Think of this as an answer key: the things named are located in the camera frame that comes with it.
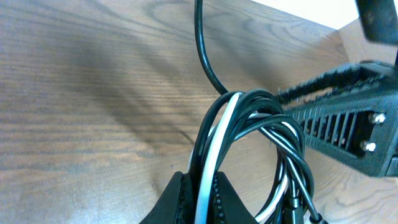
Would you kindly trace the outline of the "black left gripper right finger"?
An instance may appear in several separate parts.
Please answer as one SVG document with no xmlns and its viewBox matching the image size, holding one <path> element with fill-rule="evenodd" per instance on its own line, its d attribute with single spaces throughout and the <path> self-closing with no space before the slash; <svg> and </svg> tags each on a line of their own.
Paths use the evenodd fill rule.
<svg viewBox="0 0 398 224">
<path fill-rule="evenodd" d="M 224 172 L 218 172 L 213 181 L 213 223 L 258 224 Z"/>
</svg>

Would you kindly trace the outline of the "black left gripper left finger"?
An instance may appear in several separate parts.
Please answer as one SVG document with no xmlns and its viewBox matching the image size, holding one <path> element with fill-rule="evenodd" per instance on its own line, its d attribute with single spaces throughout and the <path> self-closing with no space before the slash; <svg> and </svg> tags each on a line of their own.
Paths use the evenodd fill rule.
<svg viewBox="0 0 398 224">
<path fill-rule="evenodd" d="M 194 206 L 191 177 L 178 171 L 140 224 L 191 224 L 195 218 Z"/>
</svg>

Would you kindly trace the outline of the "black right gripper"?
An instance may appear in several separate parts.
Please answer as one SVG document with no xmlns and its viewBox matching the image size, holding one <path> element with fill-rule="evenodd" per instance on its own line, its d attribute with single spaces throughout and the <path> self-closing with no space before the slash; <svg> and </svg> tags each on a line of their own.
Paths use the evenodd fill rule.
<svg viewBox="0 0 398 224">
<path fill-rule="evenodd" d="M 366 83 L 358 97 L 311 102 L 287 114 L 301 125 L 309 148 L 371 177 L 397 177 L 396 66 L 377 61 L 341 65 L 275 97 L 286 105 L 316 91 L 360 80 Z"/>
</svg>

